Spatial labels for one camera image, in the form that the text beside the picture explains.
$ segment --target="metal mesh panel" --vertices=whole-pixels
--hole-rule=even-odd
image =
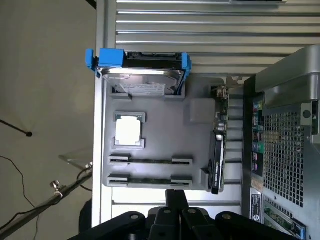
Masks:
[[[293,218],[293,214],[288,211],[287,209],[283,208],[282,206],[280,206],[279,204],[275,203],[274,201],[272,201],[270,198],[264,196],[264,200],[271,204],[272,206],[274,206],[276,209],[278,209],[279,211],[281,211],[282,213],[284,213],[285,215],[289,216],[290,218]]]
[[[304,127],[296,112],[264,119],[264,187],[303,207]]]

